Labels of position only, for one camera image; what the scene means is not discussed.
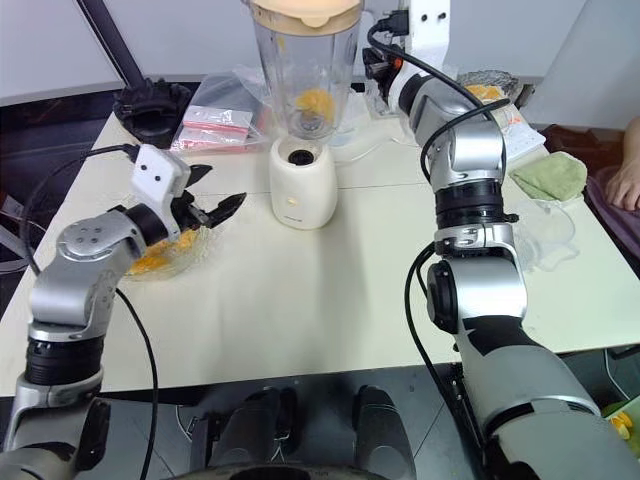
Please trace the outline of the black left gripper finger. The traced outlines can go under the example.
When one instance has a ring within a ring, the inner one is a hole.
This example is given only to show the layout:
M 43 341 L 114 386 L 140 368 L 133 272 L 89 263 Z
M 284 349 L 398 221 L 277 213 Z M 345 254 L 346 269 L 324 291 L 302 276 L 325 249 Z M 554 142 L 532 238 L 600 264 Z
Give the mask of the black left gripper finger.
M 206 164 L 194 164 L 191 165 L 189 169 L 190 175 L 186 183 L 186 188 L 198 183 L 202 178 L 204 178 L 209 172 L 212 171 L 213 167 Z
M 230 219 L 242 206 L 246 193 L 237 193 L 220 201 L 214 210 L 207 213 L 207 228 L 215 228 Z

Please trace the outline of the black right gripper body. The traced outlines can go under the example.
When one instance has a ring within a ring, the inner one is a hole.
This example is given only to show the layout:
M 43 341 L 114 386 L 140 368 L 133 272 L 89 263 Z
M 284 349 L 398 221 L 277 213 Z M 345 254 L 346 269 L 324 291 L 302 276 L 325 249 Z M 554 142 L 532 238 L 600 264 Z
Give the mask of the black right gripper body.
M 362 59 L 365 78 L 374 81 L 380 93 L 388 93 L 403 66 L 403 60 L 373 47 L 363 49 Z

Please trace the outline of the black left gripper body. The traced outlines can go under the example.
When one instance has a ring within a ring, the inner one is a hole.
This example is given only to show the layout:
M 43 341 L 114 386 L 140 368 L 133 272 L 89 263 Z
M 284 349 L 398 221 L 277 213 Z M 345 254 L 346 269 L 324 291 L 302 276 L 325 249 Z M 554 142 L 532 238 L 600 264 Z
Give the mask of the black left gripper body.
M 196 205 L 195 197 L 187 190 L 171 201 L 171 213 L 181 233 L 213 228 L 209 215 Z

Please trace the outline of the person's bare hand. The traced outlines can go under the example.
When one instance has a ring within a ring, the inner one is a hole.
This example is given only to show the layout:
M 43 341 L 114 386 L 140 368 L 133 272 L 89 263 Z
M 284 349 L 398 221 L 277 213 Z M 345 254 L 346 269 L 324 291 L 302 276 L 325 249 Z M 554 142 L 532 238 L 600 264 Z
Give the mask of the person's bare hand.
M 606 185 L 606 200 L 625 211 L 639 209 L 639 118 L 627 126 L 623 139 L 623 160 L 619 170 Z

